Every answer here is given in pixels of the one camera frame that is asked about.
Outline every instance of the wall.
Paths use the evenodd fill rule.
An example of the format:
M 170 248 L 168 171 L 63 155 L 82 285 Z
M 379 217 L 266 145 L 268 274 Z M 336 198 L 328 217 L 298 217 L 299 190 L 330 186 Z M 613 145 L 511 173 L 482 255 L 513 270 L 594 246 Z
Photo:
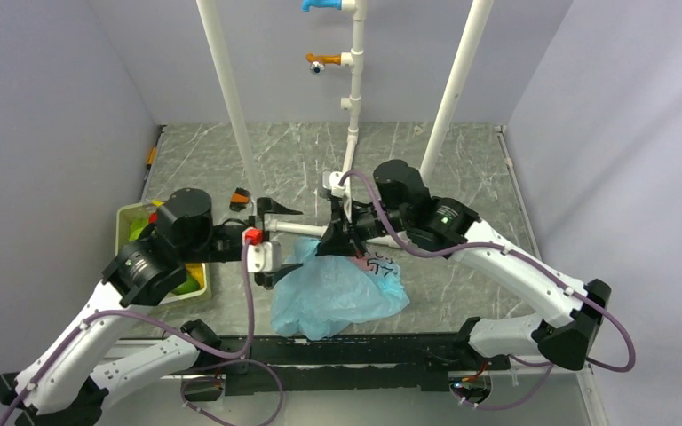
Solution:
M 154 141 L 85 1 L 0 1 L 0 373 L 35 360 L 91 293 Z
M 545 259 L 614 289 L 638 348 L 611 424 L 682 424 L 682 2 L 576 0 L 509 122 Z M 622 364 L 603 327 L 593 354 Z
M 455 121 L 508 121 L 571 1 L 496 1 Z M 89 3 L 159 123 L 228 121 L 194 0 Z M 301 3 L 218 1 L 249 121 L 348 120 L 348 70 L 312 76 L 305 55 L 347 51 L 351 17 Z M 435 3 L 369 1 L 363 121 L 435 119 L 470 6 Z

